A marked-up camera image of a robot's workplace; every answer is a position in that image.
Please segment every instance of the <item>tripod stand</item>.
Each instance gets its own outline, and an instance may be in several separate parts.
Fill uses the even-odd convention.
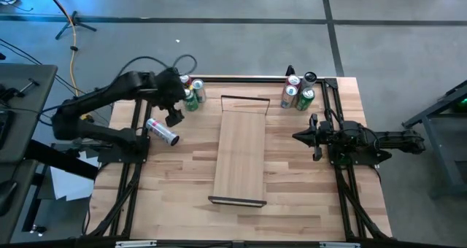
[[[61,6],[61,4],[58,2],[58,0],[53,0],[53,2],[55,3],[55,5],[57,5],[57,7],[60,9],[60,11],[63,13],[63,15],[65,15],[67,17],[65,9]],[[71,21],[73,22],[73,26],[82,26],[83,28],[87,28],[87,29],[89,29],[91,31],[94,31],[94,32],[97,31],[97,29],[95,29],[94,27],[91,27],[91,26],[88,26],[88,25],[85,25],[85,24],[81,23],[77,18],[77,14],[78,13],[76,11],[73,11],[72,16],[70,17]],[[55,36],[55,39],[58,40],[60,38],[60,36],[64,33],[64,31],[69,26],[70,26],[70,21],[66,22],[65,26]]]

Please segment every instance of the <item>concrete floor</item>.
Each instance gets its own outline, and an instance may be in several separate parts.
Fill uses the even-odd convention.
[[[59,15],[51,0],[22,0],[36,15]],[[294,18],[324,19],[322,0],[61,0],[68,11],[87,16],[152,18]],[[464,0],[330,0],[334,19],[467,20]],[[14,7],[0,12],[24,13]],[[63,23],[0,21],[0,36],[43,63],[58,66],[69,78],[68,30],[54,39]],[[293,64],[299,73],[336,76],[326,25],[92,23],[96,33],[78,28],[75,74],[81,89],[106,85],[128,60],[152,55],[171,63],[190,53],[197,74],[283,75]],[[400,123],[466,79],[465,26],[336,26],[344,74],[357,77],[368,126],[401,130]],[[28,63],[0,47],[7,62]],[[188,69],[189,63],[181,64]],[[132,69],[160,70],[150,61]],[[71,93],[55,83],[46,106]],[[109,108],[99,112],[109,118]],[[420,127],[415,128],[423,133]],[[49,127],[39,125],[35,138],[54,142]],[[400,240],[467,246],[467,198],[432,200],[428,191],[444,184],[427,143],[421,155],[394,152],[381,167],[382,188],[393,235]],[[36,222],[49,231],[41,239],[80,234],[86,201],[50,202]],[[37,240],[16,233],[13,241]]]

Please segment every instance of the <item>soda can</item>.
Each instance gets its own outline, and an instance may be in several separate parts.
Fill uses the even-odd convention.
[[[185,88],[189,88],[190,85],[191,85],[191,77],[190,77],[190,75],[183,75],[183,76],[180,76],[180,81],[182,81],[183,86],[184,86]]]
[[[153,118],[150,118],[149,120],[147,120],[146,128],[152,131],[159,138],[161,138],[162,140],[170,144],[170,146],[174,146],[180,139],[178,135],[171,132],[159,120],[155,120]]]
[[[309,105],[314,99],[314,91],[312,88],[305,88],[298,96],[297,109],[304,111],[308,109]]]
[[[297,96],[298,88],[294,85],[288,85],[285,87],[285,92],[282,94],[282,101],[280,106],[284,109],[288,109],[293,104],[293,99]]]
[[[187,111],[195,111],[198,109],[198,99],[192,90],[185,89],[185,100],[183,101]]]
[[[317,76],[315,73],[313,72],[305,73],[304,77],[301,79],[300,93],[305,88],[313,88],[313,85],[316,83],[316,80],[317,80]]]
[[[288,85],[293,85],[296,88],[300,88],[300,78],[297,77],[296,75],[289,76],[287,80],[285,80],[285,88]]]
[[[191,82],[193,86],[193,90],[195,91],[196,98],[198,99],[199,103],[206,102],[206,90],[204,89],[204,82],[203,80],[194,80]]]

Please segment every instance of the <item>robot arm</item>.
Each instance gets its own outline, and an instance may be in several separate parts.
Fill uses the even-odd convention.
[[[313,160],[323,156],[321,144],[327,144],[329,154],[335,155],[334,159],[341,164],[379,164],[392,156],[383,149],[397,149],[412,154],[420,154],[425,150],[424,139],[412,130],[374,132],[355,121],[344,121],[340,131],[332,131],[328,121],[321,121],[317,128],[316,114],[310,117],[309,125],[308,129],[292,137],[308,147],[314,147]]]
[[[57,139],[97,139],[132,149],[137,147],[135,130],[124,128],[117,131],[97,126],[81,120],[80,116],[122,99],[144,99],[152,106],[167,109],[166,123],[172,127],[184,118],[181,111],[174,108],[175,103],[184,97],[185,91],[176,69],[166,69],[158,75],[130,71],[104,88],[65,100],[52,117],[53,133]]]

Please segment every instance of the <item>wooden tabletop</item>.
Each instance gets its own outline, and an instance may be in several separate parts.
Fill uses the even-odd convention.
[[[338,84],[344,118],[366,125],[357,80],[342,77],[338,78]],[[314,162],[313,149],[292,138],[292,133],[308,128],[311,113],[317,113],[318,120],[325,119],[321,88],[315,86],[316,98],[305,112],[280,107],[282,88],[282,84],[206,83],[207,102],[197,111],[186,112],[182,104],[176,106],[185,116],[180,124],[171,128],[180,135],[178,144],[171,147],[150,134],[150,153],[142,169],[131,238],[344,240],[336,178],[326,148],[323,148],[321,161]],[[268,204],[263,208],[212,204],[207,199],[213,191],[219,146],[220,95],[271,99],[266,116],[263,182]],[[110,126],[129,127],[134,105],[132,101],[115,103]],[[224,107],[254,112],[266,109],[261,101],[224,100]],[[154,108],[152,116],[164,120],[167,113]],[[121,164],[109,164],[96,179],[88,231],[104,219],[115,202],[121,169]],[[390,236],[378,176],[364,166],[355,167],[355,176],[363,208]],[[349,211],[352,229],[357,233],[353,210]],[[125,216],[124,207],[120,225]]]

